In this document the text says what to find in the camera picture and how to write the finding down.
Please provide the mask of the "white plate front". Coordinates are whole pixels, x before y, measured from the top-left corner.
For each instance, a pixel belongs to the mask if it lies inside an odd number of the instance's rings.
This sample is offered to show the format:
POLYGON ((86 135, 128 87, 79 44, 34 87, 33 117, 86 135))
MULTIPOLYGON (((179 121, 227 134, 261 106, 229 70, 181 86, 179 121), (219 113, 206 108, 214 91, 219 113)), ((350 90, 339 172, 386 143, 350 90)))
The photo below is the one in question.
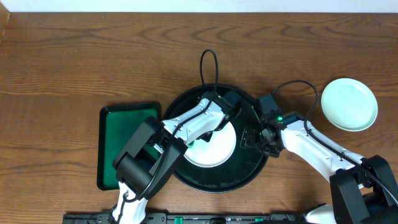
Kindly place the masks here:
POLYGON ((222 130, 213 132, 209 142, 199 139, 192 144, 184 155, 188 162, 202 168, 216 167, 226 162, 233 154, 236 132, 229 122, 222 130))

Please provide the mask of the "green yellow sponge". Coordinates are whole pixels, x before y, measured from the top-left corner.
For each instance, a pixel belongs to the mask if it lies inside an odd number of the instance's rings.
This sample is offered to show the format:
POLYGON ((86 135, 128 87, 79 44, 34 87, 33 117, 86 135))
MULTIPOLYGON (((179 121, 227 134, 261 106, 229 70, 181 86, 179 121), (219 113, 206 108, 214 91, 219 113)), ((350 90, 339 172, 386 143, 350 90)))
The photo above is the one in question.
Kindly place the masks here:
POLYGON ((195 141, 192 141, 190 144, 187 145, 188 148, 192 148, 194 145, 195 141))

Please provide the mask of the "mint green plate top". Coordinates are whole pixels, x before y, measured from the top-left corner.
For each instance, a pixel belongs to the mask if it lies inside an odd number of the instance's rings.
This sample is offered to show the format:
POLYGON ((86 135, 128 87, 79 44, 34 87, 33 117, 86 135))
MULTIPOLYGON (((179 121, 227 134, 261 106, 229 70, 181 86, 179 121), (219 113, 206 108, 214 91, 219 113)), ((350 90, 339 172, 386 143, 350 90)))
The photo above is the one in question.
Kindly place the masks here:
POLYGON ((321 108, 333 110, 342 130, 358 132, 373 125, 378 114, 377 99, 362 82, 352 78, 333 80, 325 87, 321 108))

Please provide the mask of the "mint green plate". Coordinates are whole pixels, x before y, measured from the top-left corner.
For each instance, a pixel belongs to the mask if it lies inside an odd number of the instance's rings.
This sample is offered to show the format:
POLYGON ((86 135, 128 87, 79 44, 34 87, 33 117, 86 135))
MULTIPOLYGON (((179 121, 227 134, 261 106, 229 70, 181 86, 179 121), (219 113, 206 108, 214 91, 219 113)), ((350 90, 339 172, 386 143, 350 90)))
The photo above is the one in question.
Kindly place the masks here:
POLYGON ((342 128, 340 125, 340 119, 338 115, 335 114, 333 110, 322 110, 323 114, 325 115, 325 118, 334 126, 337 128, 342 128))
POLYGON ((333 110, 342 130, 358 132, 373 125, 378 114, 377 99, 362 82, 352 78, 333 80, 325 87, 321 108, 333 110))

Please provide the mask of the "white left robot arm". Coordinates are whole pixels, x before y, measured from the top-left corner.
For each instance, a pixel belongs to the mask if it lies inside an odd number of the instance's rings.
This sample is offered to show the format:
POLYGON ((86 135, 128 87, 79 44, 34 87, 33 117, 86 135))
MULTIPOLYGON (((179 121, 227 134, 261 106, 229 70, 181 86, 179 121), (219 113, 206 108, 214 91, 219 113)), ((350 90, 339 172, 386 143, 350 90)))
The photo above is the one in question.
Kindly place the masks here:
POLYGON ((241 97, 231 90, 224 96, 206 92, 198 104, 163 121, 145 119, 114 158, 119 199, 111 215, 116 223, 140 223, 147 202, 187 159, 200 168, 225 163, 236 146, 230 122, 241 97))

